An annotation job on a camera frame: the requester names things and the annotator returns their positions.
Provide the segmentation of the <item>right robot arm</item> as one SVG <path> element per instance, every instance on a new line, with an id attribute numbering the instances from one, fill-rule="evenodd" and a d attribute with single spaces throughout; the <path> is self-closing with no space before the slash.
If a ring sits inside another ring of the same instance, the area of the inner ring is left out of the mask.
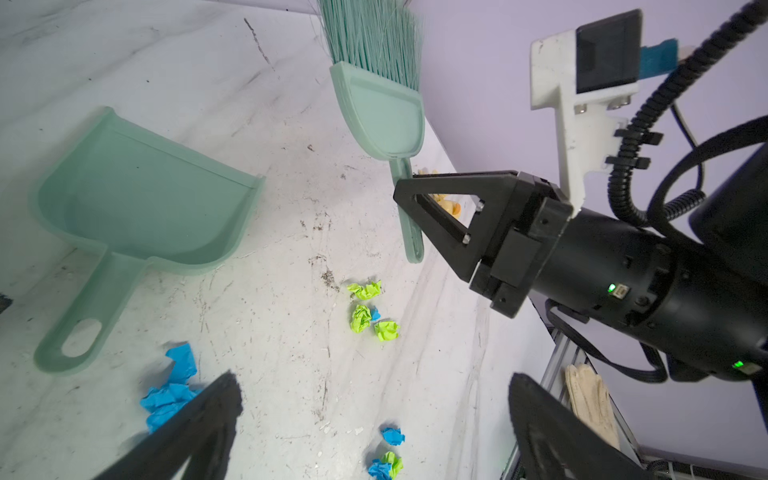
<path id="1" fill-rule="evenodd" d="M 626 376 L 749 382 L 765 407 L 766 187 L 760 147 L 698 217 L 702 243 L 574 213 L 554 186 L 514 171 L 419 176 L 394 199 L 495 311 L 514 317 L 540 293 L 559 329 L 597 320 L 639 341 L 649 366 Z"/>

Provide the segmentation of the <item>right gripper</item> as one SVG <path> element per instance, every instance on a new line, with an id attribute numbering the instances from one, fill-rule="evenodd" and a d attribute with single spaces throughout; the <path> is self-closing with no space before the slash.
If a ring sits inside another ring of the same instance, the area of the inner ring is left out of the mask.
<path id="1" fill-rule="evenodd" d="M 476 196 L 483 208 L 464 225 L 435 194 Z M 470 289 L 509 318 L 520 311 L 573 215 L 559 187 L 527 173 L 415 176 L 397 182 L 394 200 L 453 272 L 472 279 Z"/>

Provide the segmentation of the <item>green hand brush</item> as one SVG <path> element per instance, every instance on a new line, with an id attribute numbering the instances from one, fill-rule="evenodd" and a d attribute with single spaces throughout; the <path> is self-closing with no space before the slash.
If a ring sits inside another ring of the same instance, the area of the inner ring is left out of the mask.
<path id="1" fill-rule="evenodd" d="M 403 1 L 325 0 L 318 7 L 350 133 L 368 156 L 389 164 L 394 183 L 412 177 L 426 129 L 419 20 Z"/>

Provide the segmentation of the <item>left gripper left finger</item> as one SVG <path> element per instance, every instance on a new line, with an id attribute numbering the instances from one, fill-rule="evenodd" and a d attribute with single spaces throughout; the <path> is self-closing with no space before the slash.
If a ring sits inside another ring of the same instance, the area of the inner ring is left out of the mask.
<path id="1" fill-rule="evenodd" d="M 236 376 L 226 372 L 99 479 L 223 479 L 243 412 Z"/>

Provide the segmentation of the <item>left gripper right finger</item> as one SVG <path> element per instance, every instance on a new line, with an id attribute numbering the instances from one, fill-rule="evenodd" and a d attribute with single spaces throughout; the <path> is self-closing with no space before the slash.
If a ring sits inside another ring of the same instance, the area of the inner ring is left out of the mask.
<path id="1" fill-rule="evenodd" d="M 652 479 L 533 378 L 516 373 L 508 403 L 528 479 Z"/>

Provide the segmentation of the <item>green plastic dustpan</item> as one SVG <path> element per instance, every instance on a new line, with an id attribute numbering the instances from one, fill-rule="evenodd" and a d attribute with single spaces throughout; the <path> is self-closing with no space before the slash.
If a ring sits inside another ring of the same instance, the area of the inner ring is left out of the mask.
<path id="1" fill-rule="evenodd" d="M 99 257 L 35 366 L 52 375 L 89 366 L 147 268 L 197 275 L 229 258 L 264 184 L 103 108 L 30 192 L 46 230 Z"/>

